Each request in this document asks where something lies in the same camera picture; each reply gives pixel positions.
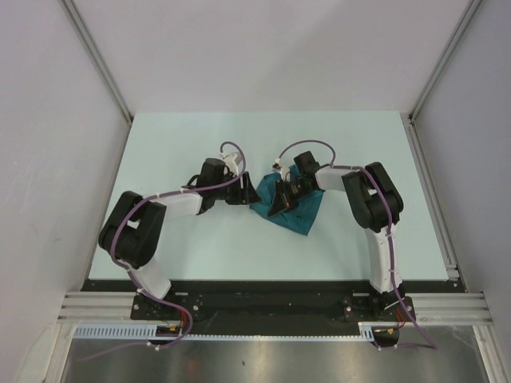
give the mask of shiny metallic surface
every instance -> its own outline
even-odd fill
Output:
[[[366,342],[188,341],[155,351],[144,345],[79,361],[123,342],[73,340],[62,382],[487,382],[472,328],[430,327],[439,351],[378,352]],[[401,342],[417,342],[413,328]]]

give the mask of white wall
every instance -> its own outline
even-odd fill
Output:
[[[511,358],[511,2],[483,2],[418,118],[418,132],[473,291]]]
[[[409,112],[468,0],[77,0],[134,112]]]
[[[0,371],[79,282],[127,126],[59,3],[0,12]]]

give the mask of white tabletop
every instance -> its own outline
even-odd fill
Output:
[[[397,237],[402,278],[448,278],[397,112],[137,114],[107,216],[124,191],[149,195],[186,184],[206,157],[218,157],[225,140],[244,150],[257,187],[281,150],[304,139],[331,144],[336,164],[383,163],[405,205]],[[292,164],[293,157],[306,150],[321,164],[330,161],[327,148],[304,144],[283,162]],[[166,221],[156,257],[170,279],[356,280],[370,274],[363,229],[346,196],[336,191],[325,192],[309,236],[270,223],[246,206],[220,201],[203,215]],[[98,247],[89,278],[127,275]]]

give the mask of blue cloth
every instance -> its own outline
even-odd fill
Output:
[[[299,175],[298,169],[293,165],[290,167],[290,171],[291,180],[294,180],[295,177]],[[313,191],[311,194],[299,199],[299,205],[296,209],[285,211],[284,213],[268,218],[268,212],[275,198],[275,182],[277,180],[280,180],[280,174],[278,173],[268,174],[263,177],[256,189],[257,194],[261,198],[261,202],[252,203],[250,208],[270,222],[276,223],[294,232],[308,235],[318,214],[319,205],[323,198],[323,191]]]

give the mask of teal fabric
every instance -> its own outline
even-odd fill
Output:
[[[295,165],[290,167],[291,180],[299,175]],[[299,205],[296,209],[268,218],[273,199],[275,198],[275,182],[280,179],[280,174],[268,174],[259,183],[256,191],[261,197],[261,202],[253,203],[250,208],[257,212],[261,217],[273,222],[281,227],[285,227],[296,233],[308,235],[318,214],[319,205],[323,199],[323,191],[316,190],[310,195],[299,199]]]

